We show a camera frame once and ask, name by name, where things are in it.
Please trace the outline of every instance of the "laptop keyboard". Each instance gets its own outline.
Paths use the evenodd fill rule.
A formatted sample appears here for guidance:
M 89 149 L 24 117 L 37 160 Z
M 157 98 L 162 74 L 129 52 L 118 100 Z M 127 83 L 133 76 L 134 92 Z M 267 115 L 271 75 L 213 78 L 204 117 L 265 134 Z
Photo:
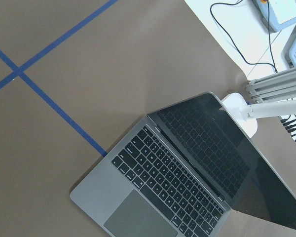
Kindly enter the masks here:
M 186 237 L 207 237 L 223 214 L 147 127 L 112 164 Z
M 221 140 L 216 135 L 199 104 L 177 104 L 157 114 L 187 151 L 233 198 L 249 168 L 228 139 Z

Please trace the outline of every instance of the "laptop screen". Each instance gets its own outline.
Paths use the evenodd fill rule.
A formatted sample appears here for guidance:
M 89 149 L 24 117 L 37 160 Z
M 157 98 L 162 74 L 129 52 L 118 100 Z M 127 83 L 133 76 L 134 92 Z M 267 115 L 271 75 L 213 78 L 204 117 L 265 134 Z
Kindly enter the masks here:
M 214 95 L 148 116 L 232 209 L 296 230 L 296 199 Z

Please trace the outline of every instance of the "laptop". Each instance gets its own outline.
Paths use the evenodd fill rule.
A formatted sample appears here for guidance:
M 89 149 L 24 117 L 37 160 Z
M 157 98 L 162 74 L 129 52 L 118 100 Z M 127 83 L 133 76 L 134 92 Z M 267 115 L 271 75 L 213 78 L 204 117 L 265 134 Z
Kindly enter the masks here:
M 73 189 L 112 237 L 214 237 L 231 209 L 296 230 L 296 199 L 210 92 L 142 118 Z

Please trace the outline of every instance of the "wire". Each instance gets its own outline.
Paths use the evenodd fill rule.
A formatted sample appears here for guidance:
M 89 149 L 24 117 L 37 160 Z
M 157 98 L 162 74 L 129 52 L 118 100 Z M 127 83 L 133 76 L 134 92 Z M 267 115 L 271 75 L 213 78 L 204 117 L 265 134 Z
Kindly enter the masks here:
M 239 2 L 237 3 L 225 3 L 225 2 L 217 2 L 217 3 L 214 3 L 211 5 L 210 7 L 210 13 L 211 13 L 211 16 L 212 18 L 216 21 L 216 23 L 223 29 L 223 31 L 225 31 L 225 33 L 229 36 L 229 38 L 231 39 L 231 42 L 233 44 L 233 46 L 236 48 L 237 52 L 240 54 L 240 56 L 242 57 L 242 59 L 249 65 L 260 65 L 260 64 L 267 64 L 267 65 L 270 65 L 274 68 L 275 72 L 277 73 L 277 69 L 275 67 L 275 63 L 274 63 L 274 58 L 273 58 L 273 53 L 272 53 L 272 49 L 271 49 L 271 36 L 270 36 L 270 14 L 268 14 L 268 37 L 269 37 L 269 47 L 270 47 L 270 52 L 271 52 L 271 57 L 272 57 L 272 61 L 273 61 L 273 64 L 271 63 L 249 63 L 246 58 L 243 56 L 243 54 L 240 52 L 239 48 L 237 47 L 237 45 L 235 44 L 235 42 L 233 41 L 231 35 L 228 33 L 228 31 L 218 22 L 218 20 L 215 18 L 214 14 L 213 14 L 213 11 L 212 11 L 212 8 L 214 5 L 229 5 L 229 6 L 235 6 L 235 5 L 238 5 L 239 3 L 241 3 L 243 0 L 240 0 Z

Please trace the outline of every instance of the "trackpad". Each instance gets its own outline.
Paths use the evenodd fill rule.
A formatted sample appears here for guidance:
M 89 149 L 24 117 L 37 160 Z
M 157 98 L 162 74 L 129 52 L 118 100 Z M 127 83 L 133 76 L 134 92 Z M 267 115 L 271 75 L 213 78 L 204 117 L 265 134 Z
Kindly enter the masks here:
M 116 237 L 175 237 L 178 232 L 133 190 L 104 226 Z

